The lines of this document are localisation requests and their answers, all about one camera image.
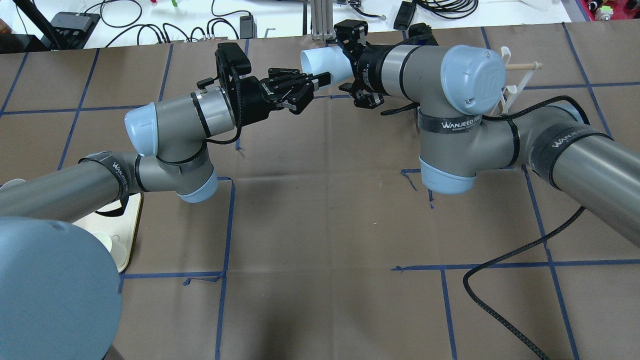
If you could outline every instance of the white cup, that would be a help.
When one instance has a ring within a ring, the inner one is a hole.
[[[118,241],[113,241],[113,239],[107,233],[103,233],[102,231],[97,231],[92,233],[100,242],[104,245],[104,247],[109,251],[113,261],[116,263],[116,267],[120,268],[124,266],[127,260],[127,249]]]

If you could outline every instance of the blue tape line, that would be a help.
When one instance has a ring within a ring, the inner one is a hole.
[[[604,84],[590,84],[593,88],[602,87],[615,87],[615,86],[637,86],[640,85],[640,81],[634,81],[631,83],[604,83]]]
[[[125,279],[158,279],[171,277],[215,277],[222,275],[222,271],[203,271],[203,272],[159,272],[151,274],[124,274]]]
[[[119,294],[122,294],[122,286],[124,285],[124,274],[125,274],[125,271],[120,273],[120,282],[118,283],[118,293]]]
[[[207,281],[207,282],[218,282],[218,280],[222,279],[226,274],[222,273],[219,276],[214,277],[188,277],[183,283],[183,286],[187,286],[191,284],[191,280],[199,280],[199,281]]]
[[[27,62],[27,56],[29,56],[29,53],[24,53],[24,56],[22,57],[22,62],[20,63],[20,67],[18,68],[18,73],[16,73],[15,78],[13,79],[13,83],[11,83],[11,87],[9,88],[9,92],[6,94],[6,97],[4,98],[4,103],[2,105],[2,108],[0,109],[0,116],[4,114],[6,106],[9,103],[9,98],[13,93],[13,89],[15,89],[15,85],[18,83],[18,78],[22,73],[22,68],[24,68],[24,63]]]
[[[225,297],[227,296],[227,270],[229,269],[229,254],[231,251],[231,235],[234,223],[234,208],[236,205],[236,184],[230,177],[219,177],[219,181],[231,181],[231,196],[229,198],[229,216],[227,220],[227,244],[225,247],[225,263],[223,266],[222,289],[220,291],[220,307],[218,308],[218,329],[216,335],[216,360],[220,360],[220,346],[222,344],[222,320],[225,312]]]
[[[540,85],[540,86],[525,86],[524,90],[549,90],[549,89],[575,89],[586,88],[585,84],[578,85]]]
[[[84,90],[82,91],[82,96],[80,96],[80,103],[78,104],[76,115],[74,116],[74,121],[73,123],[71,123],[71,130],[69,130],[69,135],[67,136],[67,142],[65,144],[65,148],[64,150],[62,150],[62,156],[60,156],[60,164],[58,164],[58,170],[62,169],[62,164],[64,164],[65,158],[67,157],[69,144],[71,143],[71,138],[73,137],[74,130],[76,129],[76,123],[78,121],[78,116],[80,116],[80,109],[82,108],[84,97],[86,96],[87,90],[89,90],[89,84],[91,83],[93,71],[95,70],[95,64],[98,62],[98,56],[100,56],[100,49],[96,49],[95,51],[95,56],[93,57],[93,63],[91,64],[91,70],[89,70],[89,76],[86,78],[86,83],[84,84]]]
[[[564,29],[564,35],[566,36],[566,40],[569,43],[569,48],[571,49],[571,53],[573,54],[573,57],[575,58],[575,62],[578,64],[578,68],[580,68],[580,73],[582,74],[582,77],[584,78],[584,82],[587,84],[587,89],[589,90],[589,95],[591,95],[591,100],[593,101],[593,104],[596,107],[596,110],[598,112],[598,116],[600,117],[600,121],[602,122],[602,126],[604,126],[604,130],[607,133],[607,135],[609,135],[609,136],[611,136],[611,138],[613,138],[613,135],[611,134],[611,130],[609,130],[609,126],[607,125],[607,121],[604,119],[604,114],[602,113],[602,110],[600,109],[600,105],[598,104],[598,99],[596,99],[596,95],[593,92],[593,89],[591,88],[591,83],[589,82],[589,78],[587,77],[587,73],[584,71],[584,67],[582,66],[582,62],[580,61],[580,58],[578,57],[578,52],[575,50],[575,47],[573,46],[573,41],[571,40],[571,35],[569,34],[569,29],[567,29],[565,23],[562,23],[562,27]]]
[[[222,320],[225,316],[225,297],[227,296],[227,277],[222,278],[220,291],[220,307],[218,308],[218,328],[216,334],[216,360],[220,360],[220,345],[222,344]]]
[[[613,259],[613,260],[574,260],[554,261],[554,266],[614,266],[614,265],[640,265],[640,259]],[[470,270],[480,264],[442,264],[442,265],[413,265],[396,266],[391,271],[429,271],[429,270]],[[489,268],[543,268],[549,266],[547,262],[535,263],[497,263]]]
[[[23,114],[43,114],[43,113],[73,113],[78,109],[51,109],[51,110],[20,110],[20,111],[6,111],[3,115],[23,115]]]
[[[558,303],[560,304],[560,312],[562,313],[562,319],[564,320],[564,328],[566,329],[567,337],[569,337],[569,345],[571,346],[571,352],[573,353],[574,360],[580,360],[580,355],[578,355],[578,347],[575,344],[575,338],[573,337],[573,330],[571,328],[571,323],[569,322],[569,315],[566,312],[566,306],[564,304],[564,296],[562,295],[562,289],[560,288],[560,282],[558,281],[556,266],[554,265],[554,258],[553,256],[551,256],[551,250],[547,247],[546,241],[544,246],[545,246],[545,252],[547,253],[547,259],[549,262],[549,269],[551,270],[551,278],[554,281],[554,288],[556,289]]]
[[[451,346],[451,358],[458,360],[458,351],[456,350],[456,337],[453,333],[453,321],[451,320],[451,305],[449,303],[449,290],[447,288],[447,276],[444,269],[440,271],[440,279],[442,280],[442,296],[444,298],[444,311],[447,315],[447,328],[449,329],[449,344]]]
[[[540,236],[544,236],[547,234],[545,231],[545,227],[542,224],[542,217],[540,216],[540,209],[538,207],[538,201],[536,201],[536,194],[533,191],[533,185],[531,184],[531,178],[529,177],[529,172],[527,171],[527,167],[522,165],[522,170],[524,172],[525,179],[527,180],[527,187],[529,189],[529,196],[531,197],[531,204],[533,205],[533,210],[536,213],[536,221],[538,222],[538,228],[540,230]],[[551,271],[551,279],[554,283],[554,288],[556,289],[556,296],[558,298],[558,304],[560,305],[560,312],[562,313],[562,319],[564,321],[564,328],[566,330],[567,337],[569,338],[569,344],[571,346],[571,351],[573,353],[574,360],[579,360],[580,355],[578,355],[578,348],[575,344],[575,338],[573,337],[573,330],[571,328],[571,323],[569,322],[569,316],[566,312],[566,306],[564,304],[564,297],[562,295],[562,289],[560,288],[560,282],[558,281],[558,275],[556,272],[556,267],[554,265],[554,258],[551,255],[551,250],[547,247],[547,242],[544,242],[545,252],[547,254],[547,262],[549,265],[549,270]]]
[[[482,33],[482,38],[484,39],[484,46],[486,46],[487,49],[491,50],[491,44],[489,44],[489,38],[488,36],[486,36],[486,30],[484,29],[484,26],[480,27],[480,32]]]
[[[640,265],[640,259],[554,261],[555,266]]]
[[[144,106],[144,105],[101,106],[98,108],[84,108],[84,109],[80,109],[80,111],[126,110],[126,109],[137,109],[141,106]]]
[[[433,207],[433,192],[431,191],[431,189],[427,189],[427,191],[429,192],[429,206],[431,207],[431,209],[434,209]]]
[[[162,86],[160,86],[160,95],[158,101],[162,101],[164,96],[164,86],[166,85],[166,77],[169,74],[169,65],[171,64],[171,55],[173,54],[173,44],[169,45],[169,55],[166,57],[166,67],[164,68],[164,76],[162,78]]]
[[[82,109],[49,109],[49,110],[22,110],[22,111],[6,111],[4,115],[22,115],[22,114],[44,114],[44,113],[72,113],[75,111],[102,111],[102,110],[125,110],[136,109],[144,105],[123,105],[123,106],[101,106],[97,108]]]
[[[404,169],[400,170],[400,174],[402,174],[402,176],[406,177],[409,180],[409,183],[411,184],[411,187],[415,191],[418,191],[418,189],[415,188],[415,185],[413,184],[413,181],[411,180],[409,175],[407,175],[407,174],[412,174],[412,173],[416,173],[416,172],[420,172],[420,169],[419,168],[404,168]]]
[[[531,205],[533,206],[533,211],[536,214],[536,221],[538,223],[538,230],[540,231],[540,236],[544,236],[545,227],[542,225],[542,217],[540,216],[540,211],[538,209],[538,201],[536,201],[536,194],[533,193],[533,185],[531,184],[531,178],[529,177],[529,171],[527,171],[527,165],[522,165],[522,171],[524,172],[524,177],[527,180],[527,187],[529,189],[529,197],[531,198]]]
[[[582,0],[575,0],[575,3],[578,5],[582,16],[584,16],[584,20],[587,22],[591,21],[591,18],[587,15],[587,11],[584,9],[584,6],[582,6]]]

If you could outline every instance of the black cable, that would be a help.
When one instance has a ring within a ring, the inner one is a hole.
[[[24,34],[27,35],[27,26],[24,24],[24,21],[22,20],[22,15],[20,15],[20,9],[18,9],[18,5],[15,5],[15,12],[18,13],[18,17],[20,18],[20,22],[22,23],[22,27],[24,28]]]
[[[216,20],[224,20],[224,18],[222,18],[222,17],[215,17],[215,18],[213,18],[213,19],[209,19],[209,21],[207,21],[207,26],[206,26],[206,29],[207,29],[207,35],[211,35],[211,23],[212,23],[212,22],[214,22],[214,21],[216,21]]]
[[[161,38],[162,38],[162,40],[163,40],[162,42],[160,42],[160,44],[162,44],[163,42],[165,42],[165,43],[168,43],[168,42],[169,42],[169,39],[167,39],[166,37],[164,37],[164,33],[163,33],[163,31],[162,31],[162,29],[161,29],[158,25],[156,25],[156,24],[147,24],[147,25],[155,27],[155,28],[157,29],[157,32],[158,32],[158,33],[160,33],[160,37],[161,37]]]
[[[378,18],[378,19],[381,19],[381,20],[386,20],[387,19],[387,17],[384,16],[384,15],[375,15],[375,14],[372,14],[372,13],[365,13],[360,9],[360,7],[358,5],[355,5],[353,3],[350,3],[349,5],[354,11],[356,11],[356,13],[359,13],[360,15],[362,15],[364,17],[375,17],[375,18]]]
[[[158,34],[156,29],[154,29],[150,24],[144,24],[140,27],[140,30],[138,30],[138,36],[136,37],[137,45],[140,45],[140,33],[142,33],[142,30],[144,30],[145,28],[151,29],[154,32],[154,34],[156,34],[156,38],[158,39],[158,44],[162,44],[162,40],[160,40],[160,34]]]
[[[487,120],[487,121],[507,121],[507,120],[515,120],[518,117],[521,117],[522,115],[526,115],[534,110],[540,109],[544,106],[547,106],[549,104],[552,104],[554,102],[558,102],[558,101],[566,101],[568,103],[570,103],[577,111],[578,114],[580,114],[580,117],[582,117],[582,122],[587,124],[587,125],[591,125],[591,123],[589,122],[589,118],[587,118],[587,114],[584,112],[584,109],[582,109],[582,107],[580,106],[580,104],[578,104],[578,102],[576,100],[574,100],[572,97],[567,96],[567,95],[560,95],[560,96],[556,96],[556,97],[552,97],[549,100],[545,100],[543,102],[539,102],[538,104],[535,104],[534,106],[528,107],[522,111],[519,111],[513,115],[508,115],[508,116],[503,116],[503,117],[491,117],[491,116],[487,116],[487,115],[483,115],[482,119],[483,120]]]
[[[213,12],[213,4],[216,2],[216,0],[211,0],[211,15],[216,16],[216,17],[223,17],[223,16],[228,16],[228,15],[233,15],[235,13],[247,13],[249,14],[249,16],[253,16],[253,14],[249,11],[249,10],[236,10],[234,12],[230,12],[230,13],[224,13],[222,15],[218,15],[217,13]]]
[[[121,37],[121,36],[122,36],[122,34],[126,33],[127,31],[129,31],[129,30],[131,30],[131,29],[138,28],[138,27],[140,27],[140,26],[143,26],[143,27],[150,27],[150,28],[151,28],[152,26],[156,26],[156,25],[153,25],[153,24],[136,24],[136,25],[133,25],[133,26],[129,26],[128,28],[126,28],[126,29],[122,30],[119,34],[117,34],[115,38],[111,39],[111,41],[109,41],[109,42],[108,42],[104,47],[109,47],[111,44],[113,44],[113,42],[114,42],[115,40],[117,40],[119,37]]]
[[[471,276],[473,276],[475,273],[477,273],[478,271],[488,268],[489,266],[495,265],[501,261],[504,261],[512,256],[515,256],[521,252],[527,251],[535,246],[540,245],[541,243],[553,238],[555,235],[558,235],[562,230],[565,230],[567,227],[569,227],[569,225],[571,225],[576,219],[578,219],[578,217],[582,214],[582,212],[584,212],[585,208],[584,206],[581,206],[578,211],[575,212],[575,214],[573,214],[569,220],[565,221],[562,225],[560,225],[559,227],[557,227],[555,230],[553,230],[551,233],[548,233],[547,235],[544,235],[543,237],[541,237],[540,239],[530,242],[527,245],[524,245],[523,247],[520,247],[519,249],[516,249],[514,251],[508,252],[507,254],[504,254],[502,256],[499,256],[491,261],[487,261],[486,263],[482,264],[482,265],[478,265],[475,268],[469,270],[465,276],[462,278],[462,283],[465,287],[465,290],[467,291],[467,293],[469,294],[469,296],[471,297],[471,299],[478,304],[483,310],[485,310],[487,313],[489,313],[489,315],[493,316],[496,320],[498,320],[503,326],[505,326],[507,329],[509,329],[509,331],[511,331],[518,339],[520,339],[520,341],[522,341],[523,343],[525,343],[525,345],[527,345],[540,359],[544,359],[544,360],[548,360],[548,356],[542,352],[542,350],[540,350],[539,347],[536,346],[536,344],[533,343],[533,341],[531,341],[529,338],[527,338],[527,336],[525,336],[524,334],[522,334],[522,332],[520,332],[515,326],[513,326],[512,323],[510,323],[508,320],[506,320],[504,317],[502,317],[502,315],[498,314],[498,312],[496,312],[496,310],[492,309],[489,305],[487,305],[484,301],[480,300],[480,298],[476,295],[476,293],[474,293],[473,290],[471,290],[471,287],[469,286],[469,278]]]
[[[204,33],[204,29],[202,29],[200,26],[196,26],[195,28],[193,28],[193,30],[191,30],[191,36],[190,36],[191,41],[193,41],[194,39],[198,41],[198,39],[193,37],[193,33],[196,32],[196,30],[200,30],[202,32],[202,37],[206,36],[206,34]]]
[[[238,76],[238,73],[236,71],[236,68],[232,67],[231,68],[231,75],[234,78],[234,84],[236,86],[236,104],[237,104],[237,111],[236,111],[236,135],[230,139],[230,140],[225,140],[225,141],[218,141],[218,140],[213,140],[213,139],[205,139],[205,142],[210,142],[210,143],[215,143],[218,145],[227,145],[230,143],[234,143],[236,142],[239,138],[240,138],[240,134],[242,133],[242,94],[240,93],[240,76]]]
[[[138,8],[140,9],[140,13],[138,13],[138,16],[136,17],[135,20],[133,20],[132,22],[125,24],[125,25],[111,25],[110,23],[108,23],[105,19],[104,19],[104,15],[102,14],[102,11],[104,10],[105,5],[107,5],[108,3],[115,3],[116,1],[130,1],[136,5],[138,5]],[[96,7],[100,7],[98,13],[100,14],[100,19],[102,20],[102,22],[104,22],[104,24],[106,26],[109,26],[110,28],[116,28],[116,29],[122,29],[122,28],[126,28],[127,26],[131,26],[133,24],[135,24],[138,20],[140,20],[140,18],[142,17],[142,5],[140,5],[139,2],[137,2],[137,0],[102,0],[102,2],[94,4],[89,6],[84,12],[83,15],[86,15],[89,10],[96,8]]]
[[[380,115],[382,115],[382,116],[395,115],[395,114],[401,113],[403,111],[408,111],[408,110],[415,109],[418,106],[420,106],[419,102],[412,102],[411,104],[405,105],[402,108],[385,110],[385,111],[381,112]]]
[[[413,0],[413,2],[434,15],[448,20],[463,19],[474,13],[478,7],[478,0]]]
[[[186,39],[185,41],[187,41],[187,42],[189,42],[189,41],[190,41],[190,40],[189,40],[189,35],[187,35],[187,33],[185,33],[182,29],[178,28],[176,25],[170,24],[170,23],[168,23],[168,22],[164,22],[164,23],[162,24],[162,29],[164,30],[164,35],[165,35],[165,37],[166,37],[166,39],[167,39],[167,41],[168,41],[168,42],[170,42],[170,40],[169,40],[169,33],[166,31],[166,27],[167,27],[167,26],[171,26],[172,28],[174,28],[174,29],[176,29],[176,30],[180,31],[180,32],[184,35],[184,38]]]
[[[215,27],[216,24],[219,23],[223,23],[223,24],[227,24],[231,27],[231,30],[234,31],[234,34],[236,34],[236,40],[240,40],[240,35],[238,35],[238,32],[236,31],[236,28],[234,28],[233,25],[231,25],[231,23],[225,19],[220,19],[220,20],[216,20],[213,22],[213,24],[211,24],[211,33],[214,35],[215,37],[215,32],[213,31],[213,28]]]

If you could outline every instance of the black velcro strap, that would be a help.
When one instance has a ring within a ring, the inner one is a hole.
[[[432,117],[418,111],[418,126],[430,133],[458,134],[468,133],[472,127],[478,125],[482,115],[464,115],[461,117],[445,118]]]
[[[129,196],[123,197],[120,199],[120,207],[114,210],[109,211],[96,211],[95,213],[98,215],[102,215],[108,218],[116,218],[124,215],[124,212],[127,210],[127,204],[129,203]]]
[[[610,136],[591,126],[576,122],[562,122],[550,126],[533,142],[531,169],[542,179],[548,181],[551,186],[561,190],[555,184],[552,176],[556,160],[571,144],[587,136],[604,136],[611,139]]]
[[[518,127],[511,119],[507,119],[507,124],[511,128],[511,134],[513,135],[513,156],[511,157],[511,161],[509,161],[509,165],[506,167],[510,167],[515,164],[520,157],[520,133],[518,132]]]
[[[118,189],[118,196],[113,199],[113,201],[120,200],[125,196],[129,196],[129,177],[125,172],[124,166],[122,166],[118,159],[114,158],[111,155],[111,151],[103,151],[97,154],[87,155],[87,157],[80,159],[78,163],[84,163],[85,161],[95,161],[97,163],[100,163],[102,166],[106,167],[118,180],[118,184],[120,185]]]
[[[193,106],[196,108],[196,112],[198,113],[198,118],[200,119],[200,123],[202,124],[202,128],[204,129],[205,135],[208,138],[211,137],[211,130],[209,129],[209,125],[207,124],[207,119],[204,118],[204,113],[202,113],[202,108],[200,107],[200,101],[198,101],[198,97],[196,93],[191,93],[191,100],[193,101]]]

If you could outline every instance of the power adapter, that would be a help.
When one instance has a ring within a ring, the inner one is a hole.
[[[415,14],[415,3],[403,1],[400,4],[400,9],[396,15],[396,20],[394,21],[394,29],[406,31],[409,28],[409,25],[411,25],[413,14]]]

